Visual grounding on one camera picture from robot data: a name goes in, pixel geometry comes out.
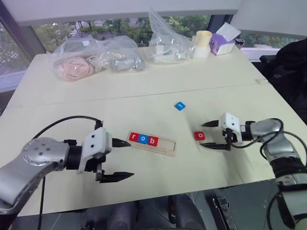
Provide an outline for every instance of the plastic bag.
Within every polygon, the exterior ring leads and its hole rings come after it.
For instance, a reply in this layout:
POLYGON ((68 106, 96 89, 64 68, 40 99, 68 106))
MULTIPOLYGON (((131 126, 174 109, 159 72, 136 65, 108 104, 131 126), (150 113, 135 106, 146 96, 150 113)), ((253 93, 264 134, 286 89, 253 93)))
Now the plastic bag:
POLYGON ((177 34, 155 11, 148 12, 150 27, 153 31, 149 42, 148 61, 154 64, 176 64, 191 58, 192 43, 177 34))
POLYGON ((70 38, 60 45, 48 61, 53 72, 62 79, 75 81, 104 69, 97 61, 100 41, 92 37, 70 38))
POLYGON ((76 81, 104 69, 143 70, 145 62, 136 43, 127 36, 98 41, 92 37, 70 38, 48 60, 53 72, 67 81, 76 81))
POLYGON ((118 36, 104 42, 104 52, 98 58, 104 68, 113 71, 145 69, 146 64, 137 44, 128 36, 118 36))

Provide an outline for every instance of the white table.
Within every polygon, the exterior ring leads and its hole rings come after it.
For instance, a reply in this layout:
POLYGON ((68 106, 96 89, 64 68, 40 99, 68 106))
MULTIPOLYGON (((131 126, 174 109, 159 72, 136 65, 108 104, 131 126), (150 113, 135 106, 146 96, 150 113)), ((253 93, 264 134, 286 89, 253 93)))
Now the white table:
MULTIPOLYGON (((200 125, 224 112, 242 122, 278 117, 287 131, 307 141, 306 125, 270 84, 256 83, 263 77, 238 50, 210 56, 204 63, 149 65, 146 72, 134 74, 102 72, 74 83, 57 80, 46 61, 46 55, 36 56, 0 117, 0 167, 42 128, 70 115, 100 118, 113 137, 120 139, 126 139, 131 130, 175 139, 177 154, 172 158, 135 148, 113 149, 104 163, 106 172, 135 173, 119 183, 99 184, 91 172, 52 172, 46 177, 44 213, 273 178, 270 165, 259 154, 260 144, 226 152, 205 149, 194 140, 193 131, 203 130, 206 141, 222 142, 220 129, 200 125), (85 98, 81 90, 87 92, 85 98), (178 111, 174 108, 178 101, 187 107, 178 111)), ((93 127, 87 120, 71 120, 44 136, 77 139, 81 144, 93 127)), ((293 143, 305 162, 303 148, 296 140, 293 143)), ((41 185, 20 215, 38 214, 40 191, 41 185)))
POLYGON ((9 107, 59 104, 98 99, 154 95, 256 84, 264 79, 235 47, 227 55, 204 62, 193 60, 175 65, 147 64, 144 72, 116 74, 108 70, 76 82, 58 80, 47 55, 37 55, 13 95, 9 107))
MULTIPOLYGON (((134 176, 119 183, 99 184, 94 173, 52 172, 46 178, 44 213, 108 205, 273 178, 270 165, 260 156, 260 144, 231 152, 206 149, 193 138, 203 130, 207 141, 223 141, 218 128, 202 128, 204 122, 231 112, 245 120, 279 117, 285 129, 307 141, 307 127, 269 84, 176 92, 161 95, 8 108, 0 119, 1 165, 19 154, 36 132, 69 115, 103 119, 113 137, 126 139, 130 130, 177 141, 174 158, 135 148, 113 149, 104 168, 107 173, 127 171, 134 176), (186 104, 178 111, 177 101, 186 104)), ((44 136, 57 140, 75 138, 79 143, 93 130, 93 123, 71 120, 50 129, 44 136)), ((305 162, 302 146, 293 141, 305 162)), ((40 188, 20 215, 37 214, 40 188)))

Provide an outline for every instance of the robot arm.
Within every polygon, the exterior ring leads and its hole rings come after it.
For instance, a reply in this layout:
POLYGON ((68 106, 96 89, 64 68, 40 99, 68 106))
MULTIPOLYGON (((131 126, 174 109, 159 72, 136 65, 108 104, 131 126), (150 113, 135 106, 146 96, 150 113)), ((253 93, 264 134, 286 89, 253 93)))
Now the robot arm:
POLYGON ((76 144, 75 140, 59 142, 36 138, 29 141, 13 161, 0 168, 0 229, 4 221, 9 227, 41 179, 52 171, 66 168, 78 170, 79 174, 95 172, 96 180, 101 183, 117 182, 133 175, 128 172, 104 175, 102 163, 112 147, 128 147, 130 144, 112 139, 103 127, 87 135, 82 146, 76 144))
MULTIPOLYGON (((218 123, 219 121, 211 121, 203 126, 216 127, 218 123)), ((284 224, 291 229, 306 229, 307 170, 292 143, 284 136, 284 133, 288 132, 283 131, 282 121, 275 118, 259 122, 247 121, 241 126, 237 117, 225 113, 221 124, 226 144, 205 143, 201 145, 211 149, 230 150, 231 146, 244 148, 235 146, 233 142, 242 143, 259 139, 263 143, 261 149, 276 177, 279 188, 276 200, 284 224)))

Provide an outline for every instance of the floor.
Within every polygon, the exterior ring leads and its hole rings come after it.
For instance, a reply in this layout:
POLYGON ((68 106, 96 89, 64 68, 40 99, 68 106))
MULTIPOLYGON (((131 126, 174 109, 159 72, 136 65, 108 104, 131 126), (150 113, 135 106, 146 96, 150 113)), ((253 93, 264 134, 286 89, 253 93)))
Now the floor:
MULTIPOLYGON (((189 193, 198 208, 207 230, 218 230, 205 195, 211 191, 189 193)), ((277 192, 274 180, 244 184, 224 189, 214 189, 218 196, 225 196, 230 202, 230 210, 238 230, 268 230, 265 215, 269 201, 277 192)), ((99 228, 106 229, 106 219, 113 206, 94 207, 76 212, 45 214, 42 218, 42 230, 80 230, 87 222, 99 222, 99 228)), ((275 230, 288 230, 280 216, 277 204, 271 210, 271 222, 275 230)), ((19 217, 12 230, 37 229, 38 216, 19 217)), ((140 201, 139 220, 136 230, 152 228, 175 228, 168 220, 167 197, 158 197, 140 201)))

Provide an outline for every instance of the purple box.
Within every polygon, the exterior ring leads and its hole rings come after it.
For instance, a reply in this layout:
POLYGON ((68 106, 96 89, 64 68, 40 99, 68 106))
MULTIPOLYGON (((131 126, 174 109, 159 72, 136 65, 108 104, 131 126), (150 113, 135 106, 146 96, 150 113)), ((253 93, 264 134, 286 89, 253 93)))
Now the purple box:
POLYGON ((231 52, 232 48, 235 45, 235 41, 231 40, 229 42, 219 34, 213 34, 209 42, 211 52, 215 55, 228 54, 231 52))

